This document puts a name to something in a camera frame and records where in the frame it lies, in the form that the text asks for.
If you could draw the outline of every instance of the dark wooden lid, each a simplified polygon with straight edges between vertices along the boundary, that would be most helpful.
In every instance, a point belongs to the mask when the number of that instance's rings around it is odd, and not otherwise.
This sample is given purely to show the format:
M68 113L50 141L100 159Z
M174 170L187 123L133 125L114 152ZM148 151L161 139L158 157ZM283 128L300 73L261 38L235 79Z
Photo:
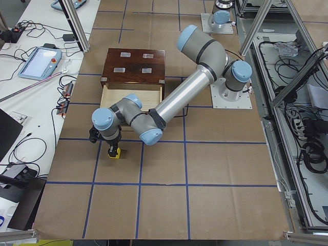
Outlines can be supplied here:
M121 53L130 53L130 57L122 57ZM125 68L125 72L114 72L115 68ZM151 68L151 73L142 73ZM101 84L139 83L159 84L165 79L165 51L143 49L108 49L102 72Z

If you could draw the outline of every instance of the white table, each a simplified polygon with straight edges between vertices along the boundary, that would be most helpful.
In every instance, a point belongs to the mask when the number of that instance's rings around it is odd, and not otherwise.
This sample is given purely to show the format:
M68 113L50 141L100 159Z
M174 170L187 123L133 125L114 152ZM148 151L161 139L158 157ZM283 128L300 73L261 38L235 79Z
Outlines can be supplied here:
M53 0L32 0L19 21L21 22L23 20L28 20L35 23L42 23L44 25L70 30L64 13L51 8L51 3L53 3ZM84 32L86 33L91 33L99 3L99 0L88 0L84 6L77 9L79 19L83 26ZM71 33L51 28L49 29L55 37L62 37L62 35L65 33ZM27 51L32 47L42 46L44 43L55 44L59 48L64 47L64 41L62 39L56 40L51 36L51 34L47 32L38 38L28 37L26 34L27 32L23 32L18 43L12 44L8 50L3 50L9 47L9 44L5 44L3 49L0 50L0 54L13 55L16 49L23 49ZM33 33L31 33L31 35L38 34L38 31L33 31ZM77 46L77 44L67 45L67 47L72 46ZM68 54L72 54L78 50L78 48L69 49ZM63 50L63 57L54 73L60 72L63 68L67 68L69 73L73 73L75 74L74 76L77 76L78 70L82 63L82 59L82 52L78 52L71 57L67 57L65 50ZM20 63L20 60L6 58L3 56L0 57L0 80L10 78L11 74ZM56 102L60 97L60 94L57 91L60 76L57 76L4 102L0 102L0 108L7 114L10 114L14 111L30 117L28 122L24 125L21 135L18 137L13 147L9 150L8 154L0 162L1 164L8 164L8 155L14 146L28 133L32 133L30 137L39 137L47 143L47 151L45 152L44 156L37 162L37 164L40 166L40 174L49 173L55 151L54 132L50 113L51 110L55 108ZM64 78L63 84L70 82L72 79L73 78L69 77ZM19 78L17 76L17 72L15 72L12 80L0 82L0 98L3 98L35 82L35 80ZM58 140L64 119L62 119L60 116L57 116L55 112L53 115L56 129L56 138ZM19 158L24 158L24 161L30 161L38 158L42 154L43 150L44 144L42 144L41 141L31 140L20 146L17 155ZM5 167L1 166L0 172L2 172L4 169ZM7 230L7 225L17 205L18 203L0 198L0 215L5 217L5 222L0 227L0 232Z

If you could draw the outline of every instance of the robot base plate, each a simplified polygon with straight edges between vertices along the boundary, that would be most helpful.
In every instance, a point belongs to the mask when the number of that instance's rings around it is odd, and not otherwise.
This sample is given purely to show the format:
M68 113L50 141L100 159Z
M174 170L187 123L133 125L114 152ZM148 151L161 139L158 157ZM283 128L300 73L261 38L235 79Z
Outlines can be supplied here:
M248 93L242 93L238 101L226 101L219 94L219 87L225 79L218 79L211 87L211 96L214 109L252 109L251 99Z

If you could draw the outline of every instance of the blue joint cap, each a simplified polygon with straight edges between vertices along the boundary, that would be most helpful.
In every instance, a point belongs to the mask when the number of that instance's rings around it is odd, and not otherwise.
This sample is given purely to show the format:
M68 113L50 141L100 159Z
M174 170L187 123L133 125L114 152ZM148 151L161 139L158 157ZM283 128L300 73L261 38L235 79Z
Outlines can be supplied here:
M147 145L154 145L163 136L161 129L156 128L142 133L139 138Z
M219 10L214 13L214 21L216 24L222 25L230 20L230 13L225 10Z
M242 83L247 83L252 76L252 67L242 60L236 61L232 65L231 71L235 78Z
M188 39L196 29L197 27L195 25L189 25L182 31L178 39L178 43L176 44L176 47L178 48L179 51L182 51L186 42L188 41Z
M137 104L137 106L141 109L142 108L142 102L140 101L140 99L137 97L136 94L129 94L127 96L125 96L124 98L131 100L132 102L134 102L135 104Z
M91 119L98 131L104 131L112 126L114 115L108 108L99 108L93 112Z

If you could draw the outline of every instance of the wooden box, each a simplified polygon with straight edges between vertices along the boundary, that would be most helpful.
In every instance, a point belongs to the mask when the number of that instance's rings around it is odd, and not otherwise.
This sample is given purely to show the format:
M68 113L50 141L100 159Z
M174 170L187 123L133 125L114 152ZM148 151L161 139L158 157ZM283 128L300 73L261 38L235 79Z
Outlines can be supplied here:
M101 107L110 107L130 93L142 102L142 110L155 108L163 99L165 51L108 49L102 72Z

